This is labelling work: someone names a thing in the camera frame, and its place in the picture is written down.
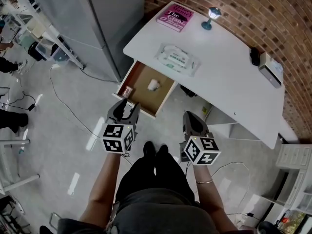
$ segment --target blue table lamp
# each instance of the blue table lamp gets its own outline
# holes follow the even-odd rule
[[[209,20],[208,21],[204,21],[201,23],[201,26],[206,29],[206,30],[211,30],[211,20],[212,19],[217,19],[219,16],[221,16],[221,11],[219,8],[216,8],[216,7],[210,7],[209,8],[209,12],[208,12],[208,15],[209,15]]]

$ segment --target red object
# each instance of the red object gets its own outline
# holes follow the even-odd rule
[[[286,218],[286,217],[282,218],[281,222],[286,224],[288,222],[288,218]]]

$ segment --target desk top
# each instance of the desk top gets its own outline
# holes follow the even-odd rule
[[[284,85],[274,88],[251,64],[249,47],[232,33],[215,22],[211,31],[203,29],[201,23],[207,17],[197,12],[181,32],[157,23],[156,18],[166,8],[132,38],[124,54],[198,94],[273,149],[283,111]],[[173,71],[154,58],[162,43],[174,44],[200,59],[194,77]]]

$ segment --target lamp shade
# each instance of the lamp shade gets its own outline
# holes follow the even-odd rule
[[[211,19],[217,19],[219,16],[221,16],[221,11],[219,8],[216,7],[210,7],[208,15]]]

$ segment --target lamp base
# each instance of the lamp base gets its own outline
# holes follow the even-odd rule
[[[205,29],[205,30],[211,30],[212,26],[210,24],[210,22],[204,21],[201,23],[201,26]]]

